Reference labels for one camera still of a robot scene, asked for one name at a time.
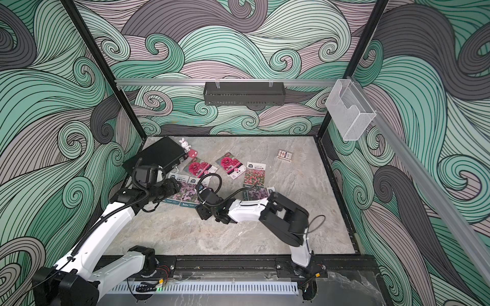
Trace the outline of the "hollyhock seed packet pink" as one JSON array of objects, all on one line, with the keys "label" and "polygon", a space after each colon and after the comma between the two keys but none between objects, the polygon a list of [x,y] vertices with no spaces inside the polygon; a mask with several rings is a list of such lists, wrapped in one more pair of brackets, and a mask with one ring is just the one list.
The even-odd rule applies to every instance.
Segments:
[{"label": "hollyhock seed packet pink", "polygon": [[227,175],[235,180],[246,172],[246,167],[230,152],[225,153],[216,163],[224,169]]}]

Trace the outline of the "mixed daisy flower seed packet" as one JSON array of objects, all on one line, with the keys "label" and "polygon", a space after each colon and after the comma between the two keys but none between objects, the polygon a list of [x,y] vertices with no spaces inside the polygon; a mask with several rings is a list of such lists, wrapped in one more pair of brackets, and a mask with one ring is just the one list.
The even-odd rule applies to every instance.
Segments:
[{"label": "mixed daisy flower seed packet", "polygon": [[247,162],[244,185],[264,187],[266,168],[267,165],[263,163]]}]

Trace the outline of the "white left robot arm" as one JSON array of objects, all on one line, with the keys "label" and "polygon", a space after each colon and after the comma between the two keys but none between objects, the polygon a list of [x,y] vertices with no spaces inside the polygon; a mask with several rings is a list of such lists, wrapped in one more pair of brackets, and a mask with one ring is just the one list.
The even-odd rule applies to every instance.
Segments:
[{"label": "white left robot arm", "polygon": [[152,248],[135,246],[102,269],[96,269],[119,232],[148,204],[159,203],[181,190],[158,166],[136,166],[133,187],[120,189],[98,221],[52,268],[39,269],[32,278],[35,305],[96,305],[129,277],[152,277],[158,260]]}]

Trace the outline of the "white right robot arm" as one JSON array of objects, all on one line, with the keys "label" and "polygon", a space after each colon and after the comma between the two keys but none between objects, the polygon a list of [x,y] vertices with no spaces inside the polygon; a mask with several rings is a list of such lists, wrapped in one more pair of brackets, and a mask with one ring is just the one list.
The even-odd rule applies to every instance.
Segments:
[{"label": "white right robot arm", "polygon": [[280,193],[273,192],[261,200],[238,200],[219,197],[211,188],[197,193],[196,211],[202,220],[214,218],[218,223],[262,223],[290,247],[292,262],[302,268],[310,265],[312,251],[308,243],[309,212]]}]

